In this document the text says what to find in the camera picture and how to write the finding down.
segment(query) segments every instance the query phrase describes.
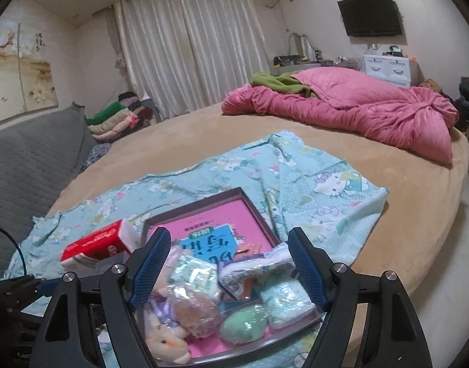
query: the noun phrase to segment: black mechanical device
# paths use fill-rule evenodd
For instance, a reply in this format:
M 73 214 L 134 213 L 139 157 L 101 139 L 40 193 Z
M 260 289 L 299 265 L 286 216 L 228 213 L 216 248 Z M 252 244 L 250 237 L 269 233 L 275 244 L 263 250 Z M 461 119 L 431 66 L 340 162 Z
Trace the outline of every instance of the black mechanical device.
M 156 368 L 133 314 L 146 302 L 170 244 L 170 233 L 158 228 L 125 264 L 103 275 L 0 281 L 0 368 L 104 368 L 96 332 L 104 322 L 121 368 Z M 291 230 L 288 245 L 312 302 L 327 313 L 303 368 L 341 367 L 359 303 L 368 304 L 368 313 L 355 368 L 432 368 L 417 314 L 395 272 L 356 274 L 313 247 L 300 228 Z M 52 295 L 44 317 L 20 312 L 42 295 Z

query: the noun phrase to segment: silver screw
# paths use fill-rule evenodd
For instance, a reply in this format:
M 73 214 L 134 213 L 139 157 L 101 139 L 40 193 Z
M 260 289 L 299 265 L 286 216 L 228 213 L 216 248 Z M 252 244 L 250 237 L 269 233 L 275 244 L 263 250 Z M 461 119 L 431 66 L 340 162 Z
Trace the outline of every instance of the silver screw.
M 347 271 L 347 266 L 343 263 L 335 263 L 333 265 L 333 270 L 339 273 L 343 273 Z
M 112 272 L 114 274 L 120 274 L 121 272 L 123 272 L 125 270 L 125 267 L 123 264 L 116 264 L 116 265 L 113 265 L 112 266 Z
M 390 281 L 395 281 L 398 278 L 396 272 L 394 271 L 386 271 L 385 277 L 388 278 Z
M 74 279 L 74 277 L 76 277 L 74 272 L 67 272 L 66 274 L 62 276 L 62 279 L 64 280 L 64 282 L 71 282 Z

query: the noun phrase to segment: white tile floor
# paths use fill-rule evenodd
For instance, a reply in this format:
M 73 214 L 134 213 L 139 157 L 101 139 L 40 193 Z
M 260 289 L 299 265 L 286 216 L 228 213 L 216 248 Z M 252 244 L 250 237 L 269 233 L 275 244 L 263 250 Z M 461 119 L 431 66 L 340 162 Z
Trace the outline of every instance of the white tile floor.
M 469 338 L 469 174 L 449 237 L 411 299 L 434 368 L 447 368 Z

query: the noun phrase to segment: beige bedsheet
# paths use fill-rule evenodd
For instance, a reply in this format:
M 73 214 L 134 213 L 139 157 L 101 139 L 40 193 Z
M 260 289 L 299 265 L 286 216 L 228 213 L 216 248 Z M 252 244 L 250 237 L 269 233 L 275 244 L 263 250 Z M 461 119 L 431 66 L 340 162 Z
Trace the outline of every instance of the beige bedsheet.
M 272 116 L 222 116 L 220 104 L 127 136 L 80 174 L 61 193 L 48 215 L 66 211 L 148 173 L 188 167 L 270 133 L 289 130 L 306 145 L 346 159 L 390 194 L 385 210 L 352 268 L 381 275 L 394 270 L 413 292 L 442 247 L 459 206 L 469 162 L 469 145 L 454 129 L 449 167 L 358 135 L 324 130 Z M 358 309 L 349 348 L 358 344 L 365 308 Z

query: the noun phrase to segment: television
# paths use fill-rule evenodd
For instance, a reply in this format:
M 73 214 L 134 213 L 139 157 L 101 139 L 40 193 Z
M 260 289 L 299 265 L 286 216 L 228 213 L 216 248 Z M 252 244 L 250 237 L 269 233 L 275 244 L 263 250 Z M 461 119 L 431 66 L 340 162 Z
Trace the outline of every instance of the television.
M 401 15 L 393 0 L 338 2 L 348 36 L 382 37 L 403 34 Z

